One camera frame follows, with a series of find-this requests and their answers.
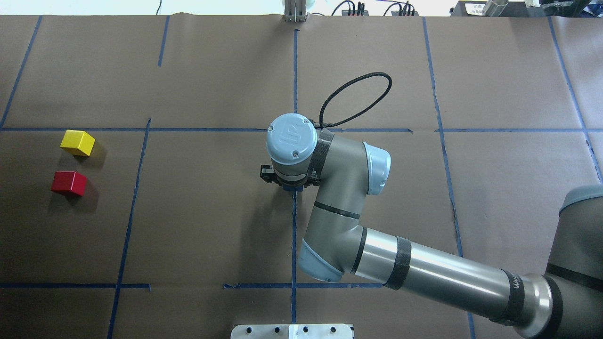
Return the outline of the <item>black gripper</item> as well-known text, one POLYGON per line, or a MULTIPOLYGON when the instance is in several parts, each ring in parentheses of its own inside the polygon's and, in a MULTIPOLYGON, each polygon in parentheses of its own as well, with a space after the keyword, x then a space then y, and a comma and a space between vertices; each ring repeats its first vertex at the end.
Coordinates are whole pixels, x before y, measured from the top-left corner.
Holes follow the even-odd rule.
POLYGON ((277 184, 282 187, 283 185, 289 186, 304 186, 304 189, 310 186, 315 186, 315 179, 311 178, 307 174, 298 174, 295 176, 285 175, 281 172, 275 171, 277 184))

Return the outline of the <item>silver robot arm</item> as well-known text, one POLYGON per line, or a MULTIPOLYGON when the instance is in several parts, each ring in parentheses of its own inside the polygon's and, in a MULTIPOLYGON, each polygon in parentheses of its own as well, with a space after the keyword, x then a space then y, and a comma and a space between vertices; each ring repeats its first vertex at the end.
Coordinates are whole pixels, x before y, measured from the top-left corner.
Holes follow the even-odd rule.
POLYGON ((361 226, 366 196, 379 195, 390 173, 386 150, 317 129, 297 113, 275 118, 266 147, 265 182, 318 186, 298 259, 314 279, 359 275, 526 339, 602 337, 602 185, 567 193, 545 273, 519 275, 361 226))

